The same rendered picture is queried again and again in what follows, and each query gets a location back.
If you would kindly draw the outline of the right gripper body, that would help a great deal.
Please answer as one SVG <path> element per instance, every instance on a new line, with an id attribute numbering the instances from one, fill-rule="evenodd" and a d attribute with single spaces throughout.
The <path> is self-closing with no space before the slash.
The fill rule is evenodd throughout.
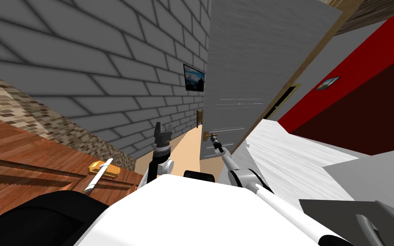
<path id="1" fill-rule="evenodd" d="M 210 140 L 215 149 L 215 153 L 225 153 L 222 144 L 217 139 L 217 135 L 211 135 Z"/>

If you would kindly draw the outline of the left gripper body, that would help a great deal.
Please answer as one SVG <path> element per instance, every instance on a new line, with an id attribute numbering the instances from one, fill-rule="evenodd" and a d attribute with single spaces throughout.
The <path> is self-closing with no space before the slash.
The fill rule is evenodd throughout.
<path id="1" fill-rule="evenodd" d="M 171 141 L 171 136 L 172 136 L 172 131 L 164 131 L 164 132 L 155 131 L 154 138 L 155 138 L 156 147 L 161 148 L 169 145 L 169 142 Z"/>

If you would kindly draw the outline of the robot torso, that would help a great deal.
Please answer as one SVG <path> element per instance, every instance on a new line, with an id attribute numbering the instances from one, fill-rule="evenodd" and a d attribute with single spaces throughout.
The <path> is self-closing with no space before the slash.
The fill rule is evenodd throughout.
<path id="1" fill-rule="evenodd" d="M 106 209 L 74 246 L 318 246 L 252 191 L 162 175 Z"/>

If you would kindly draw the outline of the black door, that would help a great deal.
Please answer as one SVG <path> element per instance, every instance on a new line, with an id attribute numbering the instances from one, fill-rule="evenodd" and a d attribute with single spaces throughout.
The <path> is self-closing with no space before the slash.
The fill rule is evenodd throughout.
<path id="1" fill-rule="evenodd" d="M 293 92 L 300 87 L 301 84 L 294 84 L 290 86 L 287 91 L 282 95 L 282 97 L 274 104 L 274 106 L 267 112 L 267 114 L 263 117 L 263 119 L 270 119 L 270 117 L 273 115 L 273 113 L 280 107 L 286 100 L 289 98 Z"/>

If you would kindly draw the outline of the grey door leaf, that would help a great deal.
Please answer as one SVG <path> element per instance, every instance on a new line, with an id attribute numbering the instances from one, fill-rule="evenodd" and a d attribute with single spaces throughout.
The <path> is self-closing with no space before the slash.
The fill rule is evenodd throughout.
<path id="1" fill-rule="evenodd" d="M 212 0 L 202 131 L 234 152 L 341 14 L 324 0 Z"/>

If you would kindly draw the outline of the dark grey flat panel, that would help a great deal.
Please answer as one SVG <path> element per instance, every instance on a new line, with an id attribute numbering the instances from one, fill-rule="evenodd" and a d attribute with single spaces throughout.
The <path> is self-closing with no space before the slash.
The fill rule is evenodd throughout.
<path id="1" fill-rule="evenodd" d="M 378 230 L 383 246 L 394 246 L 394 208 L 380 201 L 299 200 L 305 214 L 355 246 L 372 246 L 357 215 Z"/>

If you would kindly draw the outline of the brown wooden door leaf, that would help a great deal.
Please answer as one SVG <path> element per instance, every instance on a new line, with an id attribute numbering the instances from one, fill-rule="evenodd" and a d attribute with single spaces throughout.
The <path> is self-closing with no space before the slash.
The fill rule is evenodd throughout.
<path id="1" fill-rule="evenodd" d="M 0 121 L 0 215 L 39 195 L 83 192 L 96 157 Z"/>

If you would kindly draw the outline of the blue landscape wall picture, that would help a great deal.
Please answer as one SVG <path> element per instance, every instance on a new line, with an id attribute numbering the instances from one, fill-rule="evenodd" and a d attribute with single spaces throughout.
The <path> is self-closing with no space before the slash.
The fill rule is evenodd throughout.
<path id="1" fill-rule="evenodd" d="M 187 91 L 204 92 L 205 73 L 183 64 L 185 89 Z"/>

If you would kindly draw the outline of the small grey framed wall picture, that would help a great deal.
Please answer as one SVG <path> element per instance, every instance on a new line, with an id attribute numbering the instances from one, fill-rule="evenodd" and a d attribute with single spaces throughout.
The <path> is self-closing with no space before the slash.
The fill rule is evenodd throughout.
<path id="1" fill-rule="evenodd" d="M 323 81 L 323 82 L 316 88 L 316 91 L 326 90 L 328 87 L 330 87 L 333 83 L 335 83 L 335 82 L 338 81 L 339 79 L 340 79 L 340 76 L 334 77 L 334 78 L 330 78 L 330 79 L 326 79 L 325 81 Z"/>

